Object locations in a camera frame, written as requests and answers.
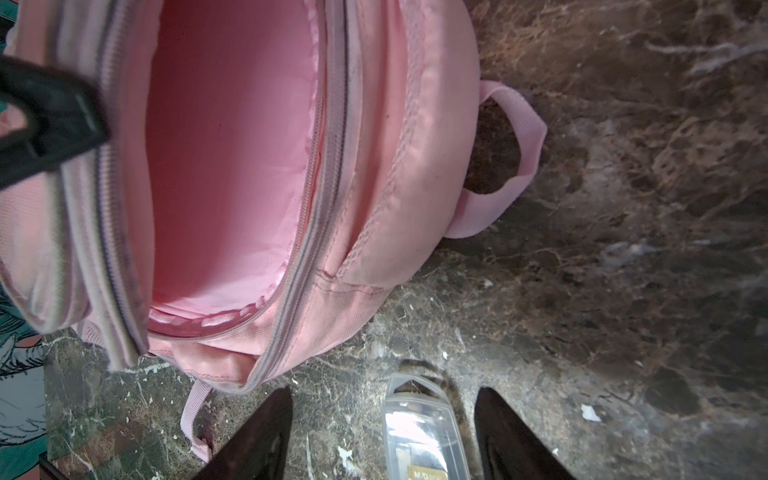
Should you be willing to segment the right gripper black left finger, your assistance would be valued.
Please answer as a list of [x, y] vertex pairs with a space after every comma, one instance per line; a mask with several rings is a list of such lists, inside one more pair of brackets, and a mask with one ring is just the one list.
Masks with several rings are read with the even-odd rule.
[[281, 480], [293, 420], [289, 387], [272, 392], [194, 480]]

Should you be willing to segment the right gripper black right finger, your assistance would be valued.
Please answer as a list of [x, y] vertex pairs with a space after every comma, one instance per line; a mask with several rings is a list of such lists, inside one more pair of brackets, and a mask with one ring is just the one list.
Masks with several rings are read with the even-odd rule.
[[474, 424], [485, 479], [575, 479], [490, 387], [478, 392]]

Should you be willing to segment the pink student backpack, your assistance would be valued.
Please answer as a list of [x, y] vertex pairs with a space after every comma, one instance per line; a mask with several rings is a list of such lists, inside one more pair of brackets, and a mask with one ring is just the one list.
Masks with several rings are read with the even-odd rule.
[[1, 187], [1, 284], [114, 370], [246, 393], [353, 336], [537, 173], [460, 1], [22, 1], [3, 56], [93, 85], [101, 146]]

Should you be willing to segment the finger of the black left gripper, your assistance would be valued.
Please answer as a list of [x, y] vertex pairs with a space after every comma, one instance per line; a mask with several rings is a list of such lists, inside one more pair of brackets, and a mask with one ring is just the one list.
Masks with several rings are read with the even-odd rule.
[[1, 135], [1, 187], [13, 186], [107, 142], [97, 89], [50, 67], [1, 58], [1, 102], [21, 125]]

